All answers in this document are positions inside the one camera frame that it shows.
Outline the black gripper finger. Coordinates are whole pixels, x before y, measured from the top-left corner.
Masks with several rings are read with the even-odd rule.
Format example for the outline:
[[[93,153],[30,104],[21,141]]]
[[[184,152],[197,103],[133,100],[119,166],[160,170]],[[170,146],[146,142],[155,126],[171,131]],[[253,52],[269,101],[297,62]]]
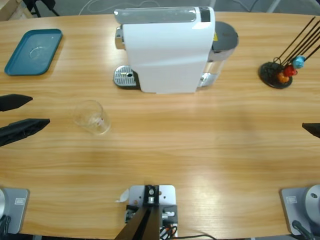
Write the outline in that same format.
[[[25,139],[44,129],[50,123],[49,118],[27,118],[0,128],[0,146]]]
[[[313,136],[320,138],[320,123],[302,123],[302,127]]]
[[[32,101],[31,96],[22,94],[7,94],[0,97],[0,111],[6,112],[14,109],[18,109],[21,106]]]

